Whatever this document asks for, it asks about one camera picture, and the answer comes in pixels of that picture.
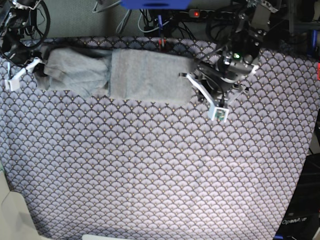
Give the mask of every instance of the metal bracket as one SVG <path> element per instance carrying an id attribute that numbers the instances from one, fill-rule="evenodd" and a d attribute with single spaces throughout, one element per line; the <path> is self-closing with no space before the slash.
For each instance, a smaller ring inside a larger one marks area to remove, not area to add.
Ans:
<path id="1" fill-rule="evenodd" d="M 199 81 L 197 81 L 190 73 L 186 75 L 186 78 L 192 83 L 193 86 L 195 86 L 203 94 L 205 99 L 209 102 L 210 109 L 208 112 L 208 117 L 212 121 L 218 119 L 227 122 L 230 110 L 228 108 L 216 106 L 213 97 L 210 95 L 207 89 Z"/>
<path id="2" fill-rule="evenodd" d="M 18 89 L 20 89 L 21 77 L 24 74 L 26 74 L 27 72 L 32 73 L 32 71 L 35 69 L 35 67 L 40 63 L 42 63 L 42 60 L 38 57 L 35 57 L 33 59 L 33 62 L 28 64 L 28 66 L 26 66 L 25 68 L 22 68 L 16 75 L 13 76 L 13 78 L 4 80 L 5 89 L 11 90 L 12 92 L 15 92 Z"/>

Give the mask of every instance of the red switch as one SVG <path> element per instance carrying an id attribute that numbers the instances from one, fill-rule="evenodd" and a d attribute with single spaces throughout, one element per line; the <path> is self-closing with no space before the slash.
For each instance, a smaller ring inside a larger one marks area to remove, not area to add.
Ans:
<path id="1" fill-rule="evenodd" d="M 198 9 L 190 9 L 189 10 L 189 17 L 193 19 L 200 18 L 200 11 Z"/>

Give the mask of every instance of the blue object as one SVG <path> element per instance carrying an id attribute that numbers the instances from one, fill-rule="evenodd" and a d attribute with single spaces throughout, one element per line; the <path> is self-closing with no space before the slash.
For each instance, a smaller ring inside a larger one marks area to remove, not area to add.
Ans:
<path id="1" fill-rule="evenodd" d="M 318 40 L 318 31 L 312 30 L 311 31 L 311 46 L 309 47 L 309 51 L 307 53 L 307 55 L 309 57 L 312 57 L 317 50 L 317 40 Z"/>
<path id="2" fill-rule="evenodd" d="M 283 240 L 284 237 L 281 236 L 281 235 L 275 235 L 273 239 L 274 239 L 274 240 L 275 240 L 275 239 L 277 239 L 277 240 L 278 240 L 278 239 L 279 239 L 279 240 Z"/>
<path id="3" fill-rule="evenodd" d="M 187 9 L 191 0 L 122 0 L 127 9 Z"/>
<path id="4" fill-rule="evenodd" d="M 162 30 L 164 28 L 163 22 L 162 22 L 162 16 L 158 15 L 158 24 L 159 24 L 159 29 Z"/>

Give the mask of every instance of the scale pattern tablecloth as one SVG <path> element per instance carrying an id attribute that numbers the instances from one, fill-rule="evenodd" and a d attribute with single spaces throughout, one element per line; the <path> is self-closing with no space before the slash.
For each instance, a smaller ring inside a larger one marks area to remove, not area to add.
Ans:
<path id="1" fill-rule="evenodd" d="M 54 42 L 158 48 L 143 37 Z M 215 47 L 169 42 L 171 54 L 192 58 Z M 320 81 L 309 59 L 264 50 L 260 63 L 227 123 L 208 120 L 196 93 L 185 106 L 85 100 L 39 90 L 31 75 L 17 92 L 2 80 L 0 156 L 11 190 L 24 196 L 38 232 L 55 240 L 272 239 L 306 159 Z"/>

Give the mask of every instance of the gray towel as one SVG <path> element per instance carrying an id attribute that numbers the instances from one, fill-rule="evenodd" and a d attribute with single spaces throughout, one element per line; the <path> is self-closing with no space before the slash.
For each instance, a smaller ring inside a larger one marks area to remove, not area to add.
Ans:
<path id="1" fill-rule="evenodd" d="M 83 98 L 98 93 L 109 96 L 111 59 L 108 50 L 56 48 L 44 67 L 47 76 L 34 76 L 38 88 L 46 91 L 71 90 Z"/>
<path id="2" fill-rule="evenodd" d="M 38 88 L 71 90 L 83 98 L 102 94 L 113 99 L 184 105 L 192 85 L 179 73 L 194 69 L 193 59 L 164 53 L 63 47 L 50 50 L 44 67 L 35 74 Z"/>

